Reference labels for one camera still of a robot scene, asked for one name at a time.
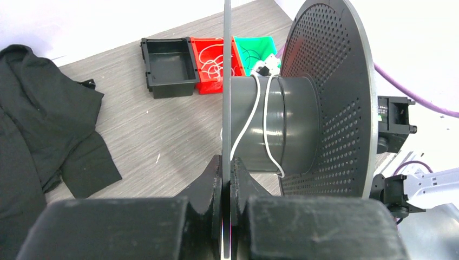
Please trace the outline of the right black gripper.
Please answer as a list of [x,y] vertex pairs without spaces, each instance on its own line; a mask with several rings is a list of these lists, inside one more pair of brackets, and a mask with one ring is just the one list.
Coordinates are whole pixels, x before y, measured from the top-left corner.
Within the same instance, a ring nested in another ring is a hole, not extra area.
[[398,153],[417,127],[409,122],[409,107],[414,100],[399,96],[378,97],[377,153]]

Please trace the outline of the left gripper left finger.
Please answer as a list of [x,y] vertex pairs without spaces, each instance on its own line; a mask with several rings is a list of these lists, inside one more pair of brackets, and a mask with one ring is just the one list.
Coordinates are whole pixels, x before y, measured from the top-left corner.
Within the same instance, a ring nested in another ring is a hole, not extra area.
[[221,157],[174,197],[62,200],[18,259],[219,259]]

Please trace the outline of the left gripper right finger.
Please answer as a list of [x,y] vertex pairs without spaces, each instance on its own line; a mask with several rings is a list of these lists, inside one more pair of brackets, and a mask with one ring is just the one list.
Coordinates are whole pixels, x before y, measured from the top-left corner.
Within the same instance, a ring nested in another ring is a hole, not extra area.
[[408,259],[379,201],[266,191],[235,158],[231,167],[232,259]]

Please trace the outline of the grey plastic cable spool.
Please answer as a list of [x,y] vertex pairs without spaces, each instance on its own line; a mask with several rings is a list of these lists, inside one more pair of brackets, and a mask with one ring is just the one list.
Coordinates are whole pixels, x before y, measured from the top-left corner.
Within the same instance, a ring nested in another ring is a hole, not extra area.
[[377,94],[362,21],[349,1],[306,1],[271,77],[224,78],[222,234],[231,257],[231,167],[271,195],[369,199]]

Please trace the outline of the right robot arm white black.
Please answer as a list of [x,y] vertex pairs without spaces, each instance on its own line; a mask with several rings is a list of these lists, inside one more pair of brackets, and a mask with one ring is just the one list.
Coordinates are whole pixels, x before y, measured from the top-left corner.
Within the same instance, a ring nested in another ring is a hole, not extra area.
[[[409,106],[414,100],[407,97],[378,97],[377,153],[398,153],[417,126],[409,122]],[[374,176],[370,198],[383,203],[400,223],[411,213],[452,203],[458,198],[458,169],[434,172],[419,160],[405,161],[389,177]]]

